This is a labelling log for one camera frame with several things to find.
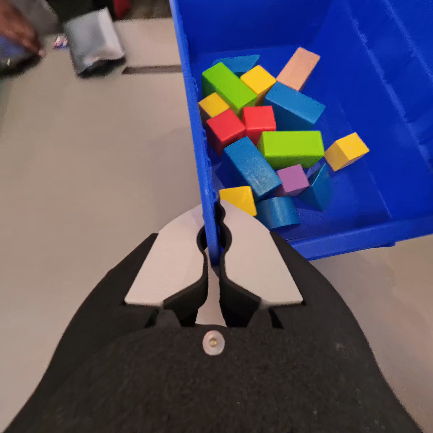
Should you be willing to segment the blue plastic bin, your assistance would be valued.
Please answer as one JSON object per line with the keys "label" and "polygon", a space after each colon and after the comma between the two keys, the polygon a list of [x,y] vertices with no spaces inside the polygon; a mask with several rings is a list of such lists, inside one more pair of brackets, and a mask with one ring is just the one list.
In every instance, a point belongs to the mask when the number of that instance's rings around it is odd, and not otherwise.
{"label": "blue plastic bin", "polygon": [[432,1],[170,1],[187,94],[211,260],[219,161],[198,111],[201,74],[260,55],[277,75],[299,46],[321,58],[304,88],[325,105],[325,147],[356,132],[370,152],[332,173],[324,212],[300,203],[280,235],[309,260],[432,234]]}

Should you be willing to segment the pile of coloured wooden blocks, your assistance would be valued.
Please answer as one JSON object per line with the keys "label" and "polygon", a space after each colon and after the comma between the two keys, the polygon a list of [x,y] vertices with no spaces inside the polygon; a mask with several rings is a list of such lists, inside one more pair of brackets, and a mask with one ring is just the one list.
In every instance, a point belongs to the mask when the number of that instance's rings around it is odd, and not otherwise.
{"label": "pile of coloured wooden blocks", "polygon": [[302,90],[320,56],[298,47],[275,78],[260,55],[215,60],[201,74],[199,110],[207,143],[221,159],[229,187],[220,200],[256,217],[268,229],[300,224],[296,201],[319,212],[332,199],[329,168],[358,161],[369,148],[357,133],[324,149],[314,130],[325,106]]}

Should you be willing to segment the grey desk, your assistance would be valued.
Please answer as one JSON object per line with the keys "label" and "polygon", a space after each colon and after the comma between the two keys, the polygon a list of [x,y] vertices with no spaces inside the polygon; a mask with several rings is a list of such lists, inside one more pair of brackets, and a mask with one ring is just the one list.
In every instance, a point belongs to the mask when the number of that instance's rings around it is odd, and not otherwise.
{"label": "grey desk", "polygon": [[[200,204],[181,73],[79,79],[66,50],[1,83],[1,432],[73,315],[151,233]],[[432,236],[312,261],[432,432]]]}

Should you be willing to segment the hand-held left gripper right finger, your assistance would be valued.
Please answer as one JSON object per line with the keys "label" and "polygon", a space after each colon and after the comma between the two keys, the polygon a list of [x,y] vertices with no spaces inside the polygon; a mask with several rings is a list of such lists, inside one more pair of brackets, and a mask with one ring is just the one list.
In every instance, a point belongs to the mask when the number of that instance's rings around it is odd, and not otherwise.
{"label": "hand-held left gripper right finger", "polygon": [[270,231],[228,201],[218,203],[220,306],[229,322],[257,310],[300,305],[303,297]]}

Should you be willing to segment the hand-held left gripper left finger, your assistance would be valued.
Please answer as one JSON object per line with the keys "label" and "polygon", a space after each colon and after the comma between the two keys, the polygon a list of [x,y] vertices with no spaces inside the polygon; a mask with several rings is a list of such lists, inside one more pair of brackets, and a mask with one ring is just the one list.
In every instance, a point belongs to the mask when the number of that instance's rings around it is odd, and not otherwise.
{"label": "hand-held left gripper left finger", "polygon": [[193,316],[208,296],[208,264],[201,205],[166,224],[156,235],[125,303]]}

